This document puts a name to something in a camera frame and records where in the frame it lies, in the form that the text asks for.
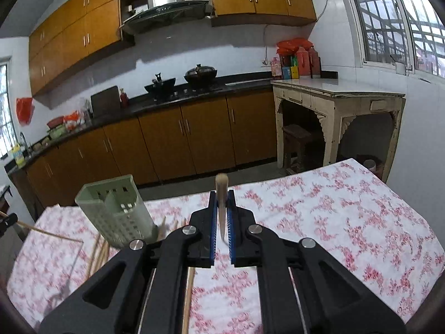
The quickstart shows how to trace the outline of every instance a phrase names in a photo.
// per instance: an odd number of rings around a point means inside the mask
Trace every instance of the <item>pink flower pattern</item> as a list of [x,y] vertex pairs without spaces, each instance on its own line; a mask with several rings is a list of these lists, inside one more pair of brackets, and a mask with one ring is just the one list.
[[[384,183],[349,159],[299,175],[233,187],[237,204],[282,238],[313,237],[406,322],[445,269],[445,253],[427,222]],[[190,219],[208,192],[146,202],[155,223]],[[78,207],[49,207],[31,232],[8,282],[11,301],[33,326],[85,280],[97,230]],[[114,256],[117,250],[110,253]],[[190,334],[261,334],[254,267],[230,265],[217,237],[212,269],[196,269]]]

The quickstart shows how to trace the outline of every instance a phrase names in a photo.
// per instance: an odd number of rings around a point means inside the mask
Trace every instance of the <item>metal security grille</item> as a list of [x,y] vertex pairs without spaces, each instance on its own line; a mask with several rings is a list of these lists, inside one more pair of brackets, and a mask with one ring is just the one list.
[[0,64],[0,154],[9,152],[17,142],[8,99],[8,66]]
[[402,0],[411,26],[416,68],[445,78],[445,27],[428,0]]
[[396,0],[355,0],[368,61],[408,64],[408,43]]

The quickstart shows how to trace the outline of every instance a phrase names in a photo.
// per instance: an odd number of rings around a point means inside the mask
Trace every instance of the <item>table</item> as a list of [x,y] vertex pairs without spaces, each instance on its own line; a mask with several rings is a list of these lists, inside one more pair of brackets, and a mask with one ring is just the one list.
[[[428,223],[353,159],[285,178],[234,186],[238,206],[282,238],[313,237],[406,322],[440,276],[445,253]],[[208,192],[146,202],[156,224],[187,220]],[[31,232],[7,285],[34,327],[85,279],[97,231],[78,207],[47,208],[36,225],[79,238]],[[196,269],[190,333],[261,332],[255,268],[235,269],[217,240],[215,266]]]
[[406,99],[404,94],[342,79],[273,80],[277,126],[278,168],[283,167],[283,100],[313,110],[323,130],[323,165],[336,162],[338,146],[352,121],[360,115],[388,112],[394,124],[382,181],[386,182],[394,160]]

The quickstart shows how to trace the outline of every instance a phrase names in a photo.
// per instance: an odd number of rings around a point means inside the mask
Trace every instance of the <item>floor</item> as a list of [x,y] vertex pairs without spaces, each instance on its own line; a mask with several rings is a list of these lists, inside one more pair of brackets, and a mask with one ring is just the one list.
[[[266,163],[255,167],[249,167],[235,172],[229,172],[229,186],[266,181],[279,177],[285,177],[284,169],[277,168],[277,163]],[[141,188],[139,193],[144,201],[163,199],[195,193],[207,192],[215,189],[215,177],[192,179],[190,181],[170,183],[155,187]]]

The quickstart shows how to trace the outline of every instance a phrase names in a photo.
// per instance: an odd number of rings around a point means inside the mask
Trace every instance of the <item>countertop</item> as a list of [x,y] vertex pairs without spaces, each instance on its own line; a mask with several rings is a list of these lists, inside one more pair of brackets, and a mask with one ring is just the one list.
[[[60,138],[51,140],[50,143],[48,143],[48,145],[46,145],[40,151],[34,152],[30,156],[25,157],[25,163],[22,164],[20,167],[13,166],[10,169],[7,169],[7,167],[5,167],[5,170],[8,175],[12,175],[14,172],[17,172],[17,170],[25,168],[26,166],[34,162],[37,158],[39,158],[42,154],[44,154],[52,147],[58,146],[68,139],[77,137],[80,134],[86,133],[90,130],[106,126],[107,124],[116,123],[121,120],[140,116],[147,112],[175,106],[178,104],[191,103],[201,99],[271,88],[271,79],[261,79],[261,77],[263,76],[264,73],[251,73],[235,75],[232,77],[222,77],[219,79],[219,82],[225,85],[222,85],[220,89],[211,92],[188,93],[187,90],[184,89],[186,84],[183,84],[183,86],[178,86],[179,90],[175,93],[175,95],[172,95],[171,98],[166,101],[156,101],[155,99],[150,97],[149,94],[139,95],[138,97],[131,98],[128,107],[121,109],[117,114],[114,113],[112,115],[110,114],[98,118],[93,118],[91,122],[78,126],[74,130]],[[230,78],[232,78],[233,80],[233,78],[236,77],[242,77],[244,79],[243,81],[230,81]]]
[[299,88],[335,98],[356,97],[361,95],[404,97],[405,94],[376,86],[344,79],[289,79],[274,80],[272,85]]

